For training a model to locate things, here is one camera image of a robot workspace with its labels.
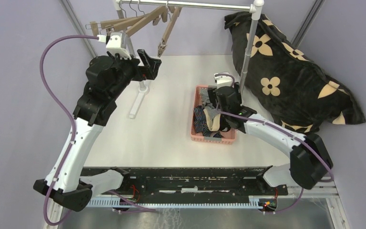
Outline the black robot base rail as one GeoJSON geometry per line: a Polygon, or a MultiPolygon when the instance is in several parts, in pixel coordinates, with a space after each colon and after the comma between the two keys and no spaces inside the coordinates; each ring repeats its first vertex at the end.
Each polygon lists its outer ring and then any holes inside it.
{"type": "Polygon", "coordinates": [[[288,195],[286,185],[269,186],[266,167],[114,167],[124,175],[115,191],[137,204],[223,206],[249,203],[250,196],[288,195]]]}

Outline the beige hanger of striped underwear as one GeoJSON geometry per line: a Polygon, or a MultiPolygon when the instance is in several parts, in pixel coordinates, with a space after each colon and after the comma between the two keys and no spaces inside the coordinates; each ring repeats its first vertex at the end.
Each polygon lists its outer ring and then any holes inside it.
{"type": "Polygon", "coordinates": [[[102,31],[105,31],[107,34],[110,34],[111,32],[125,31],[127,35],[132,36],[148,23],[152,22],[155,19],[160,19],[160,15],[161,13],[155,12],[138,17],[102,21],[100,23],[99,31],[100,33],[102,33],[102,31]]]}

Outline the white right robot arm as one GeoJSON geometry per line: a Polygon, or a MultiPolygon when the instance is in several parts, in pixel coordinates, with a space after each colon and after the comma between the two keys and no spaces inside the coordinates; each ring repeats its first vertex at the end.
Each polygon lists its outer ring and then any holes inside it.
{"type": "Polygon", "coordinates": [[[290,131],[243,106],[237,84],[209,89],[208,94],[232,129],[265,141],[289,158],[288,164],[270,166],[261,173],[262,178],[256,182],[260,193],[269,194],[279,185],[298,185],[311,190],[331,173],[333,162],[319,135],[290,131]]]}

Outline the beige hanger of grey underwear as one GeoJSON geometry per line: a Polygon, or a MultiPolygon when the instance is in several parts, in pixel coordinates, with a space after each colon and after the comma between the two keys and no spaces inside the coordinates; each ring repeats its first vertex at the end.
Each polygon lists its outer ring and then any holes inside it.
{"type": "Polygon", "coordinates": [[[161,38],[161,41],[158,45],[157,57],[161,57],[163,55],[164,51],[166,50],[167,42],[169,40],[171,32],[173,31],[176,21],[177,21],[178,17],[180,16],[181,11],[182,11],[182,7],[174,8],[171,19],[170,19],[170,21],[164,31],[164,34],[161,38]]]}

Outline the grey striped underwear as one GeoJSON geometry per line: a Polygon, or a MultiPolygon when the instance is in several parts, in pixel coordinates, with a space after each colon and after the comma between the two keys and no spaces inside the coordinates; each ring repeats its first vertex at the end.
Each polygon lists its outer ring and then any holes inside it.
{"type": "Polygon", "coordinates": [[[201,87],[199,89],[199,95],[202,100],[203,111],[211,120],[214,120],[219,115],[215,105],[211,103],[211,99],[208,94],[208,88],[201,87]]]}

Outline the beige hanger of black underwear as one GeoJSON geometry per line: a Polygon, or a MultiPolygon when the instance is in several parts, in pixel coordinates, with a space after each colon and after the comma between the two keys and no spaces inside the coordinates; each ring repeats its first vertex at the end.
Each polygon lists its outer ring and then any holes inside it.
{"type": "Polygon", "coordinates": [[[157,25],[160,20],[167,22],[167,11],[167,7],[165,6],[160,6],[154,9],[152,12],[146,14],[142,19],[137,21],[134,25],[129,27],[125,34],[131,37],[150,22],[152,22],[153,25],[157,25]]]}

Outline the black underwear beige waistband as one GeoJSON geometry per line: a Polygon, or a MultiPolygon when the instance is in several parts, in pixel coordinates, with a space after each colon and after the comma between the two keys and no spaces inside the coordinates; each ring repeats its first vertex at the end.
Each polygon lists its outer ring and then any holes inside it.
{"type": "Polygon", "coordinates": [[[221,114],[215,108],[205,107],[203,109],[206,126],[212,132],[228,132],[231,130],[231,127],[228,123],[222,118],[221,114]]]}

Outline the dark blue striped underwear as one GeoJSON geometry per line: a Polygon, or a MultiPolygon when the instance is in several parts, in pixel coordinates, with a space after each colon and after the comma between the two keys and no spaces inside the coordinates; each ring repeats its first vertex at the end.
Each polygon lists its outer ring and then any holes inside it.
{"type": "Polygon", "coordinates": [[[196,134],[201,133],[204,137],[223,138],[220,131],[212,132],[206,126],[206,119],[202,106],[197,106],[193,109],[193,118],[193,126],[196,134]]]}

